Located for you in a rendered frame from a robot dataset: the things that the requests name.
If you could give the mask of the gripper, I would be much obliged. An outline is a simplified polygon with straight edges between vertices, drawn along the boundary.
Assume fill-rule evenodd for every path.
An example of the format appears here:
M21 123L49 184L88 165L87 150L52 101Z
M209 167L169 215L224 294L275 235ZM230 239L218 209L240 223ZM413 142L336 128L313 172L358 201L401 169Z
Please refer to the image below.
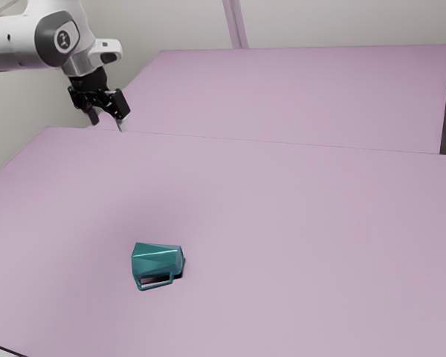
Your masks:
M108 76L104 68L98 68L81 77L69 77L68 87L72 103L76 109L85 111L92 126L99 122L99 115L93 106L104 109L114 118L120 132L127 130L126 117L131 112L129 104L121 90L108 87Z

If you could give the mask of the teal faceted mug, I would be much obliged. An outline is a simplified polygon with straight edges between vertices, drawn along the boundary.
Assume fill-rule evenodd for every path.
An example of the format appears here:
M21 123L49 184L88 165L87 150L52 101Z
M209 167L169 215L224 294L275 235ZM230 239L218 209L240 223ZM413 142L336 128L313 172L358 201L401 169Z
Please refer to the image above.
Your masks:
M170 285L184 270L179 245L136 242L131 255L132 276L139 291Z

